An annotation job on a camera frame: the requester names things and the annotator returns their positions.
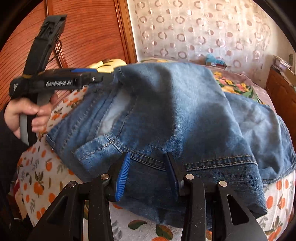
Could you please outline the person's left hand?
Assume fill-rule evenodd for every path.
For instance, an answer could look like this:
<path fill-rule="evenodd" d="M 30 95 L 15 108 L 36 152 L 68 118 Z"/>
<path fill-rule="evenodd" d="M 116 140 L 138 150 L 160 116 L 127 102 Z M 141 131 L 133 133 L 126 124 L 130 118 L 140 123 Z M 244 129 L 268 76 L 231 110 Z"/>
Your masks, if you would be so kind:
<path fill-rule="evenodd" d="M 4 111 L 4 121 L 13 134 L 20 139 L 20 115 L 36 115 L 31 121 L 31 130 L 34 133 L 42 132 L 47 126 L 57 99 L 58 96 L 54 93 L 50 101 L 43 106 L 38 106 L 27 98 L 11 100 Z"/>

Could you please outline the black sleeved left forearm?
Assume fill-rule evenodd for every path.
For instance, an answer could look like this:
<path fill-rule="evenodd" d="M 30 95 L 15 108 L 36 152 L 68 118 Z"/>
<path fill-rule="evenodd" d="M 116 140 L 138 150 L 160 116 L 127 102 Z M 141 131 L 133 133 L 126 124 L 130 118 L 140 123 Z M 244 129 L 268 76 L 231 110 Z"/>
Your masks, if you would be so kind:
<path fill-rule="evenodd" d="M 1 110 L 1 240 L 27 240 L 33 225 L 28 217 L 24 220 L 15 219 L 6 196 L 10 192 L 19 158 L 29 146 L 7 126 L 4 112 L 4 109 Z"/>

